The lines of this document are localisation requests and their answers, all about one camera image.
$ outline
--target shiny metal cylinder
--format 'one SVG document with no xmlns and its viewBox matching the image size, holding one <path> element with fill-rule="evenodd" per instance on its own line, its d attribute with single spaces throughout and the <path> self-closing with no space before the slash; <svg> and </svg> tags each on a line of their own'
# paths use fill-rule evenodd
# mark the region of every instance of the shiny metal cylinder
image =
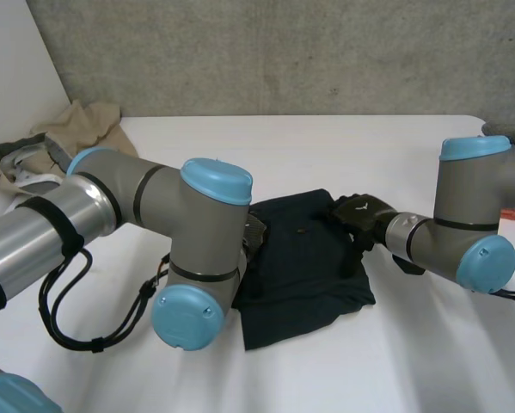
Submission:
<svg viewBox="0 0 515 413">
<path fill-rule="evenodd" d="M 391 220 L 385 232 L 385 246 L 387 249 L 396 256 L 412 262 L 412 259 L 408 256 L 408 238 L 420 222 L 425 219 L 428 219 L 428 217 L 417 213 L 399 213 Z"/>
<path fill-rule="evenodd" d="M 113 232 L 116 218 L 110 200 L 81 176 L 66 178 L 44 196 L 57 206 L 85 240 Z M 7 300 L 56 268 L 63 260 L 62 240 L 43 216 L 20 207 L 0 218 L 0 284 Z"/>
</svg>

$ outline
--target black cloth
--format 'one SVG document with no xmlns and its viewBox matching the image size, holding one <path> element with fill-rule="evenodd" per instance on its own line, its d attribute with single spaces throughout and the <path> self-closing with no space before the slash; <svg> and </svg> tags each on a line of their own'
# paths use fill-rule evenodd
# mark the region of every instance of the black cloth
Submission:
<svg viewBox="0 0 515 413">
<path fill-rule="evenodd" d="M 267 234 L 232 304 L 242 314 L 246 350 L 310 333 L 376 303 L 364 267 L 352 265 L 350 236 L 321 218 L 333 203 L 319 189 L 249 208 Z"/>
</svg>

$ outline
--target gray fabric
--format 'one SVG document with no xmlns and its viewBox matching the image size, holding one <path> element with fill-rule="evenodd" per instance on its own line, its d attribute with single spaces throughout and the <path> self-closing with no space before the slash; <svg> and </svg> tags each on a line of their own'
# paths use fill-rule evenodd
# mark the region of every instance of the gray fabric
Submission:
<svg viewBox="0 0 515 413">
<path fill-rule="evenodd" d="M 515 125 L 504 123 L 485 123 L 482 126 L 485 136 L 504 135 L 515 145 Z"/>
</svg>

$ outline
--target beige cloth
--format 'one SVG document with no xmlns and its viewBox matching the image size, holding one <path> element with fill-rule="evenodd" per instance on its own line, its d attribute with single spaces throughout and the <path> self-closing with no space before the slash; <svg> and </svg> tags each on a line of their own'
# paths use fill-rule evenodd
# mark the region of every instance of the beige cloth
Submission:
<svg viewBox="0 0 515 413">
<path fill-rule="evenodd" d="M 137 150 L 121 129 L 120 119 L 120 107 L 116 104 L 95 102 L 83 108 L 79 101 L 74 101 L 56 120 L 34 126 L 30 131 L 30 138 L 44 135 L 45 142 L 56 144 L 55 146 L 63 152 L 61 157 L 67 157 L 69 160 L 80 151 L 94 146 L 112 148 L 137 157 Z M 32 154 L 16 163 L 15 170 L 5 170 L 0 160 L 0 189 L 32 194 L 15 184 L 19 168 L 29 174 L 51 174 L 64 178 L 64 167 L 67 167 L 69 160 L 66 159 L 66 165 L 60 163 L 59 166 L 59 163 L 55 162 L 56 159 L 53 160 L 49 155 L 47 146 L 45 143 L 34 145 L 32 139 L 29 144 L 23 146 L 29 147 Z"/>
</svg>

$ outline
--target crumpled fabric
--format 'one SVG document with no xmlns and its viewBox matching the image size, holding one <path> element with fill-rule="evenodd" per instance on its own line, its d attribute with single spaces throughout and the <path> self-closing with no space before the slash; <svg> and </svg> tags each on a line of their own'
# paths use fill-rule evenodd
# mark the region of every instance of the crumpled fabric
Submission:
<svg viewBox="0 0 515 413">
<path fill-rule="evenodd" d="M 267 233 L 232 303 L 242 316 L 246 350 L 310 333 L 376 303 L 364 267 L 354 265 L 350 236 L 323 219 L 332 204 L 319 189 L 250 206 Z"/>
<path fill-rule="evenodd" d="M 65 177 L 80 151 L 102 146 L 137 157 L 120 126 L 120 106 L 74 101 L 56 120 L 36 125 L 29 137 L 0 144 L 0 189 L 14 194 L 44 194 Z"/>
</svg>

